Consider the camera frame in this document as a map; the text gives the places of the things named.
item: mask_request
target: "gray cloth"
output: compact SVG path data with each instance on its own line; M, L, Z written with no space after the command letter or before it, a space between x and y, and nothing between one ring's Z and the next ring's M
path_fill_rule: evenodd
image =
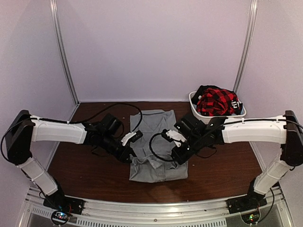
M188 177L187 162L183 165L175 162L164 162L157 159L149 148L149 141L154 134L162 132L163 129L174 129L176 123L174 111L146 110L142 113L143 120L139 130L143 133L143 136L135 143L131 143L137 157L132 157L129 180L154 183L186 179ZM131 128L134 128L139 119L139 114L131 116ZM166 159L171 159L170 154L174 146L174 142L169 143L160 135L154 138L152 142L154 152Z

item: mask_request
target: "white backdrop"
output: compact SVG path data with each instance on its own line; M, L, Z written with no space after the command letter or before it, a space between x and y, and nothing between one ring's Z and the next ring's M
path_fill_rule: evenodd
M74 105L64 77L49 0L0 1L0 135L22 109L67 120ZM46 166L54 143L34 143ZM29 188L20 169L0 157L0 226L14 227Z
M250 0L61 0L80 101L179 101L201 84L232 89Z
M265 117L294 110L303 124L303 4L259 1L255 33L239 96L249 117ZM268 165L279 145L257 143ZM302 226L303 166L281 181L296 227Z

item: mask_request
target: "plastic bin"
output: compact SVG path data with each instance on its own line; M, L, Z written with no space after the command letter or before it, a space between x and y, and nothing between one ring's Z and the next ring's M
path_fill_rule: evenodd
M208 124L210 119L213 118L213 117L208 117L208 116L202 116L201 114L199 114L196 110L196 108L194 107L193 103L191 102L191 99L192 97L195 95L196 91L193 91L191 93L189 93L189 102L190 102L190 108L191 108L191 111L193 112L193 115L203 121L205 124ZM246 115L246 109L243 105L243 114L241 115L231 115L231 116L224 116L224 117L233 117L233 118L242 118Z

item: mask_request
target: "red plaid fabric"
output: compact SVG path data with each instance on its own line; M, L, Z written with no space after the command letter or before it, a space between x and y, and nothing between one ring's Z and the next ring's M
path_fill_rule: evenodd
M241 114L242 104L233 91L208 88L197 103L197 111L203 116L229 116Z

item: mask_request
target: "robotic arm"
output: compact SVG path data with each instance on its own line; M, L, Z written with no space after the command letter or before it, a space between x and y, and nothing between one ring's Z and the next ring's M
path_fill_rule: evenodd
M162 136L174 141L171 157L179 164L185 163L204 147L238 141L266 141L281 144L282 154L252 180L248 194L230 199L227 205L230 213L242 212L266 205L266 193L287 172L303 163L303 134L298 127L293 111L285 115L262 119L212 118L206 125L187 114L175 124L176 131L164 131Z
M83 200L65 197L59 183L33 157L30 151L31 142L48 140L99 146L117 160L130 163L130 155L136 155L128 143L139 139L142 133L130 132L120 141L114 138L114 134L121 124L121 121L109 113L99 122L71 124L39 118L22 110L12 123L12 130L5 137L8 161L19 167L40 188L45 196L45 206L81 214Z

